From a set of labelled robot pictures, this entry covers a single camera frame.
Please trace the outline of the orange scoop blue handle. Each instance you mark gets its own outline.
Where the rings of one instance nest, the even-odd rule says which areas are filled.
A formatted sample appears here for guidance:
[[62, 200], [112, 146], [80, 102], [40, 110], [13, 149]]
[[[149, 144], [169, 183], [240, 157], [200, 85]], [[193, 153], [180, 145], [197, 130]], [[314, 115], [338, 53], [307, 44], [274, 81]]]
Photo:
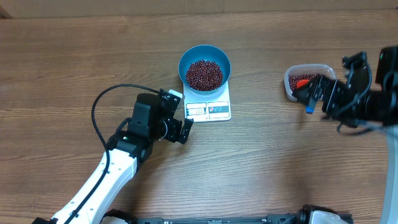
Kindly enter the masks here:
[[[308, 82], [309, 82], [308, 79], [299, 80], [296, 84], [296, 88], [300, 88], [300, 87], [304, 86], [305, 84], [307, 84]], [[306, 106], [305, 111], [307, 114], [313, 114], [314, 109], [309, 106]]]

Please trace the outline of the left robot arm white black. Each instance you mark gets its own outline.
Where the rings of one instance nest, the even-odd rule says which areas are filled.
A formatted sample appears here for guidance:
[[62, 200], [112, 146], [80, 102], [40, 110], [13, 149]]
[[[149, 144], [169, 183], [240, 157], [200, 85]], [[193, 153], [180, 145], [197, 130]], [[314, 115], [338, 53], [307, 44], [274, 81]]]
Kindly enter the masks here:
[[193, 121], [179, 121], [175, 111], [184, 95], [160, 90], [137, 96], [130, 118], [108, 139], [101, 162], [78, 193], [49, 223], [135, 223], [135, 219], [110, 205], [152, 153], [157, 140], [185, 144]]

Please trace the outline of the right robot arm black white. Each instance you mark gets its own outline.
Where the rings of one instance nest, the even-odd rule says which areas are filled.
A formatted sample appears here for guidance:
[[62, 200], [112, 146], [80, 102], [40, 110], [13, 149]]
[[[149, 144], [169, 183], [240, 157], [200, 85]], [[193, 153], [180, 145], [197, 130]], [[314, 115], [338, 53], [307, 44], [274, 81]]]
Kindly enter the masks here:
[[378, 131], [386, 135], [388, 165], [381, 223], [397, 223], [397, 47], [381, 49], [372, 74], [365, 52], [342, 58], [346, 81], [324, 75], [310, 79], [292, 94], [308, 109], [322, 100], [325, 119], [351, 128], [357, 135]]

